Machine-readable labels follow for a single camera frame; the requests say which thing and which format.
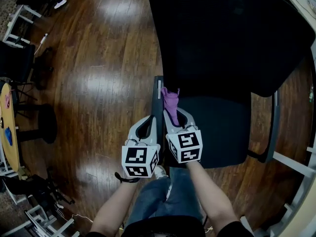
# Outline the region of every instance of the human arm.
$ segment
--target human arm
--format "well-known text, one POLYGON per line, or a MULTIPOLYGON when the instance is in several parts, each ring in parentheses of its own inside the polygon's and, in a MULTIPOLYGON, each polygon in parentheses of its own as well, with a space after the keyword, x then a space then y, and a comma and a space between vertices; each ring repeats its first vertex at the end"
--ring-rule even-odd
POLYGON ((216 234, 226 225, 238 221, 232 204, 225 193, 213 182, 197 161, 187 163, 199 201, 216 234))
POLYGON ((98 211, 90 231, 106 237, 115 236, 127 214, 136 187, 137 183, 121 183, 98 211))

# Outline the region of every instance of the round wooden table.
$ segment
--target round wooden table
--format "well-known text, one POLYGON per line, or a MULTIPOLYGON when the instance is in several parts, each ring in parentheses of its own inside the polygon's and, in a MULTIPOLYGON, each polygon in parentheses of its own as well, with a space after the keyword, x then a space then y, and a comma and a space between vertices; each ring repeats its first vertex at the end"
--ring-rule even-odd
POLYGON ((16 131, 15 131, 11 86, 8 83, 5 83, 3 85, 1 95, 0 95, 0 117, 3 118, 3 128, 0 126, 0 136, 1 136, 1 141, 2 141, 3 151, 5 153, 5 156, 11 168, 15 172, 18 172, 19 177, 21 178, 23 175, 25 175, 25 172, 20 166, 18 141, 16 138, 16 131), (5 106, 6 95, 10 95, 9 108, 6 108, 5 106), (12 134, 12 146, 10 145, 4 133, 5 129, 8 127, 10 128, 10 131, 12 134))

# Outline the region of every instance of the jeans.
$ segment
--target jeans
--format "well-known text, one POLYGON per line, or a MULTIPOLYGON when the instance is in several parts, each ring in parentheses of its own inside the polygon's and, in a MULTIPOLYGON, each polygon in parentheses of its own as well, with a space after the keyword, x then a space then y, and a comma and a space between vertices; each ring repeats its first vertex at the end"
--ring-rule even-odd
POLYGON ((145 185, 125 227, 143 219, 171 215, 193 216, 202 223, 199 201, 189 171, 185 168, 171 167, 170 178, 162 177, 145 185), (166 199, 170 184, 171 193, 166 199))

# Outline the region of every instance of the wristband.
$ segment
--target wristband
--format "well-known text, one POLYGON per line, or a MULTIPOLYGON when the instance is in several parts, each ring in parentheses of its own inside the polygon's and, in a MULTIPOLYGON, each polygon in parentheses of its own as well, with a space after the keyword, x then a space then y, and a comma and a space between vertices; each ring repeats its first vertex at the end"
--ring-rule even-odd
POLYGON ((120 183, 125 182, 125 183, 137 183, 139 181, 139 177, 135 177, 133 179, 126 179, 126 178, 122 178, 117 172, 115 172, 115 177, 118 178, 120 180, 120 183))

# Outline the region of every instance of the white sneaker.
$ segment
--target white sneaker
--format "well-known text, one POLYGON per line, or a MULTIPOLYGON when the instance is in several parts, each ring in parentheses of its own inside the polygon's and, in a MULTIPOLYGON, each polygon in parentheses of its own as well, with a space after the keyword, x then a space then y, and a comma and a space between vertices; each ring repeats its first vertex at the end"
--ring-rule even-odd
POLYGON ((156 179, 159 179, 161 177, 165 177, 167 176, 166 171, 164 170, 164 168, 160 165, 157 165, 156 168, 154 169, 154 174, 156 176, 156 179))
POLYGON ((66 2, 67 2, 67 0, 62 0, 61 2, 58 2, 58 3, 55 5, 54 9, 58 9, 60 6, 64 5, 66 2))

